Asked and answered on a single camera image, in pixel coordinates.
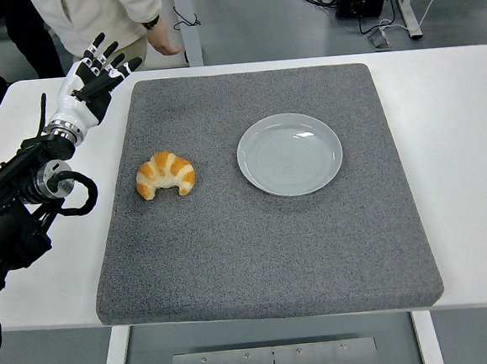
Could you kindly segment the person's hand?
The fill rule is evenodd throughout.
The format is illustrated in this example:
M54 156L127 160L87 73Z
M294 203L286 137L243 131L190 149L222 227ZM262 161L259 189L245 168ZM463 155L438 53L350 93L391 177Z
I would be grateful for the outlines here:
M147 30L146 36L153 49L163 56L173 56L183 52L182 45L171 44L164 18L159 18L151 29Z

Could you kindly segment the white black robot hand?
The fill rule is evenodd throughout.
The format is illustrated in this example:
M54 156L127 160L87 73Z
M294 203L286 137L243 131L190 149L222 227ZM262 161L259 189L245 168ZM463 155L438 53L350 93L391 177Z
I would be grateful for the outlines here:
M89 129L103 121L111 92L142 64L140 57L127 60L124 53L113 56L116 41L99 51L105 38L100 33L71 66L58 92L58 109L46 125L47 134L71 133L81 141Z

